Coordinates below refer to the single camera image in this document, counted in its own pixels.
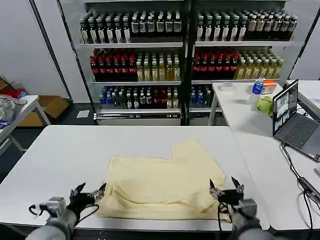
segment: laptop keyboard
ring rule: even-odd
[[[312,133],[316,130],[318,124],[307,118],[301,118],[295,125],[285,134],[283,140],[287,143],[301,149]]]

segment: laptop trackpad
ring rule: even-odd
[[[306,141],[301,151],[320,162],[320,126],[316,128],[312,136]]]

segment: laptop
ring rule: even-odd
[[[320,163],[320,123],[297,113],[298,83],[273,97],[273,136]]]

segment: power cord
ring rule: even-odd
[[[298,182],[299,182],[299,179],[301,178],[301,176],[299,175],[299,173],[297,172],[294,164],[292,163],[291,157],[290,157],[290,155],[289,155],[289,153],[288,153],[288,151],[287,151],[287,149],[286,149],[286,146],[287,146],[287,145],[286,145],[285,142],[282,142],[282,143],[281,143],[281,147],[282,147],[282,149],[283,149],[283,151],[284,151],[284,153],[285,153],[285,155],[286,155],[286,157],[288,158],[288,161],[289,161],[289,163],[290,163],[290,170],[291,170],[291,172],[293,172],[293,174],[295,175],[296,179],[297,179]],[[312,214],[311,214],[311,210],[310,210],[310,206],[309,206],[309,204],[308,204],[307,198],[308,198],[309,200],[312,200],[312,201],[316,204],[316,206],[318,207],[319,211],[320,211],[320,206],[318,205],[318,203],[317,203],[315,200],[312,199],[312,197],[310,197],[310,196],[308,195],[307,189],[305,189],[303,185],[301,185],[301,186],[302,186],[302,188],[303,188],[303,199],[304,199],[304,202],[305,202],[306,208],[307,208],[307,210],[308,210],[308,214],[309,214],[310,232],[309,232],[309,234],[308,234],[307,240],[310,240],[310,239],[311,239],[311,236],[312,236],[312,233],[313,233],[313,229],[314,229],[314,223],[313,223],[313,220],[312,220]]]

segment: cardboard box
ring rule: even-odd
[[[39,103],[42,106],[45,114],[53,123],[64,110],[67,109],[69,104],[59,96],[55,95],[40,95]],[[32,111],[20,124],[19,127],[43,127],[44,124],[35,111]]]

